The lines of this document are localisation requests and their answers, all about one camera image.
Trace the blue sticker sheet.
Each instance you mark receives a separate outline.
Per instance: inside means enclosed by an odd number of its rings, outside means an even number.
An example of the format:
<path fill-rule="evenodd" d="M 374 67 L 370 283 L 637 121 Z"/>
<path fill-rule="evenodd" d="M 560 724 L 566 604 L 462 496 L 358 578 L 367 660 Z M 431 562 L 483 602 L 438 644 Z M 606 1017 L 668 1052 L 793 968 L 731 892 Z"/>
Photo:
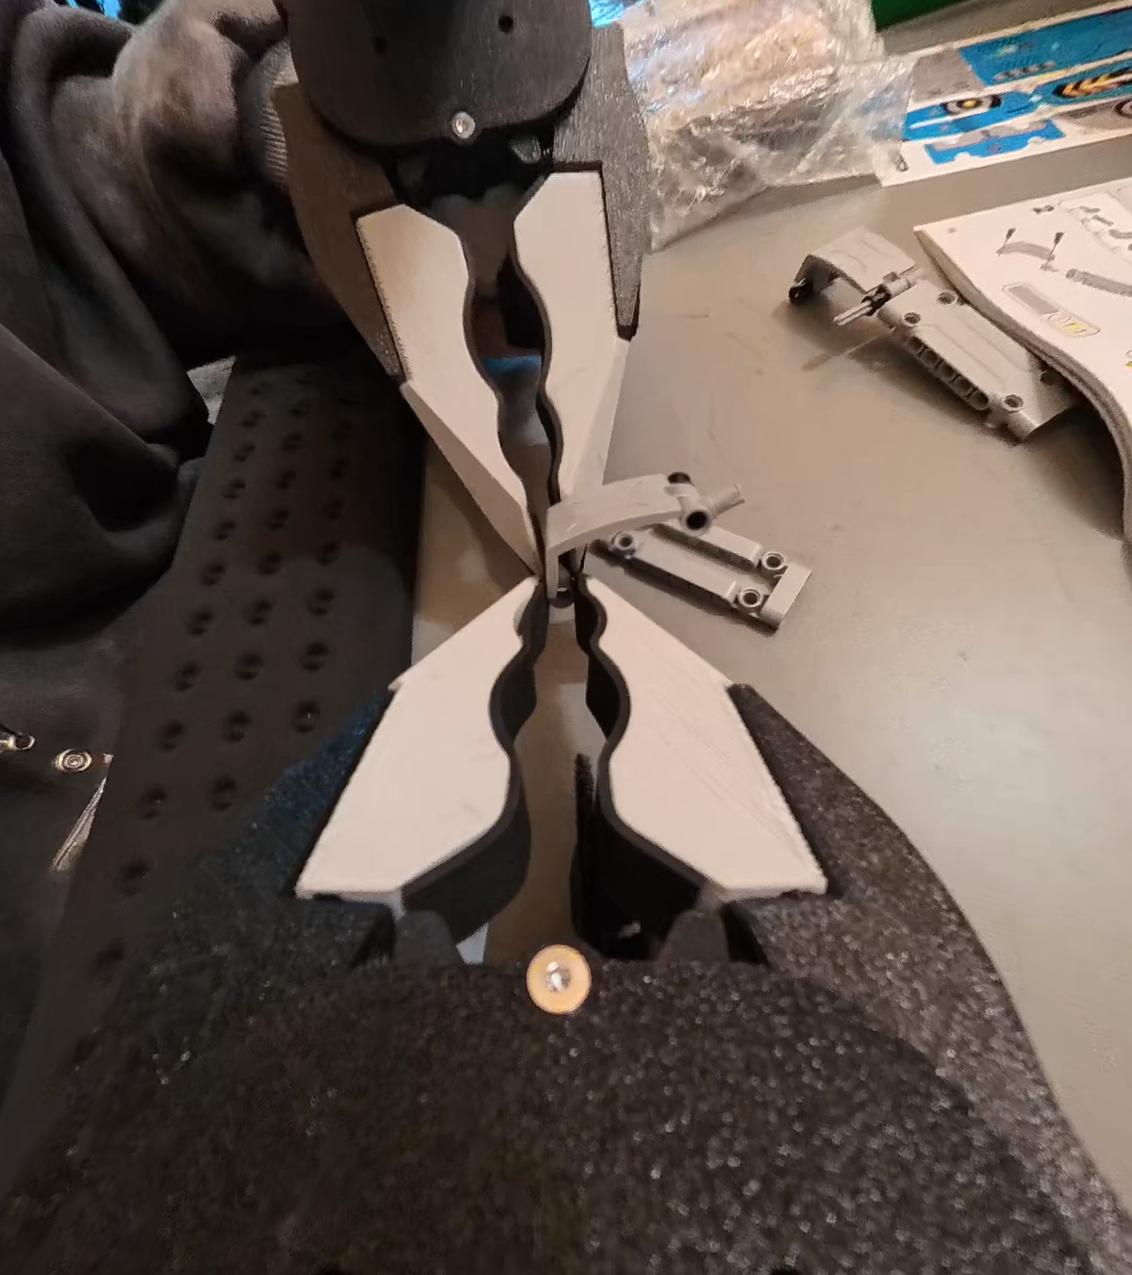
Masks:
<path fill-rule="evenodd" d="M 923 50 L 883 185 L 1132 134 L 1132 1 L 1109 1 Z"/>

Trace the white instruction booklet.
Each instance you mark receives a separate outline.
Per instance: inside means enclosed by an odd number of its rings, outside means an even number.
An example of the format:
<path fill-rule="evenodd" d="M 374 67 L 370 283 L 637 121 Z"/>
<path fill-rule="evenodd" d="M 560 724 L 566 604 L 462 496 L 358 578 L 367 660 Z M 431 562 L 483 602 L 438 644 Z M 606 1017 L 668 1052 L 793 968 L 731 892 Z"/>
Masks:
<path fill-rule="evenodd" d="M 1120 453 L 1132 547 L 1132 176 L 916 234 L 976 309 L 1092 402 Z"/>

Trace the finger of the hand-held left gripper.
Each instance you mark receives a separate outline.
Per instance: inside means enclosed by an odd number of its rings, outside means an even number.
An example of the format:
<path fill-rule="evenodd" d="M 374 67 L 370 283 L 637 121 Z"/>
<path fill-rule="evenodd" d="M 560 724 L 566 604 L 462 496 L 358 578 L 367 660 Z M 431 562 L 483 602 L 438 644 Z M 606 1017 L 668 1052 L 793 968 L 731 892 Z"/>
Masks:
<path fill-rule="evenodd" d="M 542 403 L 555 438 L 555 493 L 606 484 L 629 340 L 620 334 L 598 170 L 555 170 L 513 225 L 514 269 L 544 323 Z"/>
<path fill-rule="evenodd" d="M 401 365 L 401 394 L 494 531 L 533 575 L 542 549 L 500 436 L 500 396 L 473 345 L 474 278 L 452 227 L 396 203 L 356 221 Z"/>

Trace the crumpled clear plastic wrap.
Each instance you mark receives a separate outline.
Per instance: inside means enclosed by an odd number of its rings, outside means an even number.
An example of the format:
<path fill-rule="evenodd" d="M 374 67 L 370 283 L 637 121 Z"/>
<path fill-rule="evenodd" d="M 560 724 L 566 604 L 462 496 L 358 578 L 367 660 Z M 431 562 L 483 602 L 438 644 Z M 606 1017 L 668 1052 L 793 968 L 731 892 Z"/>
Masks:
<path fill-rule="evenodd" d="M 653 249 L 772 189 L 875 178 L 914 54 L 870 1 L 638 1 L 618 17 L 651 156 Z"/>

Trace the grey open frame piece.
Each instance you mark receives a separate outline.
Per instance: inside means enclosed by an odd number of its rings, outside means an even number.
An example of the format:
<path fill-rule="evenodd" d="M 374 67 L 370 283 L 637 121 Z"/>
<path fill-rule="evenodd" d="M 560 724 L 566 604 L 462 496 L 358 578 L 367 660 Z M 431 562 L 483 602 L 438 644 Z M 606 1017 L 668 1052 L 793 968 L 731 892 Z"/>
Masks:
<path fill-rule="evenodd" d="M 790 555 L 717 524 L 693 533 L 669 520 L 620 529 L 591 546 L 629 571 L 766 629 L 782 626 L 812 578 L 812 569 Z"/>

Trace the grey curved panel piece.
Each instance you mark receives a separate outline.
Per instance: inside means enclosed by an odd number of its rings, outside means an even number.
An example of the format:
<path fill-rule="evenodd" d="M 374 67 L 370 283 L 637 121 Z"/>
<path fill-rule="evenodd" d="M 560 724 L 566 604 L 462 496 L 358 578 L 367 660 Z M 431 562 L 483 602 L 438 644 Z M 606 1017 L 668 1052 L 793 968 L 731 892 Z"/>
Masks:
<path fill-rule="evenodd" d="M 677 496 L 669 493 L 668 476 L 658 473 L 607 482 L 555 502 L 544 518 L 545 595 L 558 595 L 564 555 L 589 546 L 598 536 L 644 529 L 675 518 L 677 513 Z"/>

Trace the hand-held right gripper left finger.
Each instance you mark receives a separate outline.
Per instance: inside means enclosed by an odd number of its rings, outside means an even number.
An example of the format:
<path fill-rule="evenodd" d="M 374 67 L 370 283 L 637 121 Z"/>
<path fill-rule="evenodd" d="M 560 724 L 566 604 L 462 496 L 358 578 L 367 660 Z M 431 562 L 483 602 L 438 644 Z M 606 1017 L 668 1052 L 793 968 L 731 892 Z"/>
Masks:
<path fill-rule="evenodd" d="M 401 673 L 296 893 L 432 912 L 452 941 L 520 892 L 531 857 L 516 737 L 536 709 L 544 584 L 525 578 Z"/>

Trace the grey desk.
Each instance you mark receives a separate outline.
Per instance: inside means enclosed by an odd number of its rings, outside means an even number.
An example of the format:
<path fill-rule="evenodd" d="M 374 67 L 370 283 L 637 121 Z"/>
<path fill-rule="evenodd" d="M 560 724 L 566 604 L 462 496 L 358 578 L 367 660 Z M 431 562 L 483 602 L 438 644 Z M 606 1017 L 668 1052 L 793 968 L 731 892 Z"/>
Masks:
<path fill-rule="evenodd" d="M 597 560 L 762 691 L 925 852 L 1132 1210 L 1132 551 L 1105 424 L 1016 444 L 875 327 L 786 298 L 808 249 L 1118 176 L 1132 136 L 883 189 L 781 189 L 648 258 L 609 476 L 739 484 L 813 571 L 777 633 Z"/>

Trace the person's grey sweater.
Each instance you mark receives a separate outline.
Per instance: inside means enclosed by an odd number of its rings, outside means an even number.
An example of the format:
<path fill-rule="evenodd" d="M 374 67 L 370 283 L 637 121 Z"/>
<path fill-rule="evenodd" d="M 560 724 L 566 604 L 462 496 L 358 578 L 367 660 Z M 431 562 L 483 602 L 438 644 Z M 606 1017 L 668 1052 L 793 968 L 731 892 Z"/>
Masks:
<path fill-rule="evenodd" d="M 367 343 L 349 320 L 206 342 L 128 260 L 137 225 L 112 72 L 133 28 L 57 1 L 0 1 L 0 1117 L 44 964 L 121 735 L 137 611 L 172 567 L 230 374 Z M 283 782 L 312 808 L 343 724 Z M 124 1076 L 177 959 L 163 913 L 115 988 L 70 1092 Z M 146 1008 L 133 1010 L 130 999 Z"/>

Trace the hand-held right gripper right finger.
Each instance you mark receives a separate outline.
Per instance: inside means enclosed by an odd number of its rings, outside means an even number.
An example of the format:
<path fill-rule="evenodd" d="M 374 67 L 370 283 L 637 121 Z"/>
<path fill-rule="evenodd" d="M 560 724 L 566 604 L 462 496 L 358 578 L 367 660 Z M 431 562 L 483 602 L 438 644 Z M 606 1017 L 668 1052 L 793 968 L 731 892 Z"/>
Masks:
<path fill-rule="evenodd" d="M 700 903 L 824 895 L 733 682 L 611 584 L 584 577 L 576 633 L 597 764 L 597 881 L 624 919 L 666 937 Z"/>

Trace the grey panel with holes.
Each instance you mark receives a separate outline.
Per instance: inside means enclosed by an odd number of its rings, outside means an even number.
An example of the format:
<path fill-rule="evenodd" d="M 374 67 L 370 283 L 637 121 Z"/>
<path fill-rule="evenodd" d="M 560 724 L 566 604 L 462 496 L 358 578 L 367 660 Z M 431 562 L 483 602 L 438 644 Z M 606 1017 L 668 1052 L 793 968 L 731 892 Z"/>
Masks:
<path fill-rule="evenodd" d="M 1080 403 L 1067 378 L 948 285 L 919 278 L 877 316 L 910 358 L 1018 440 Z"/>

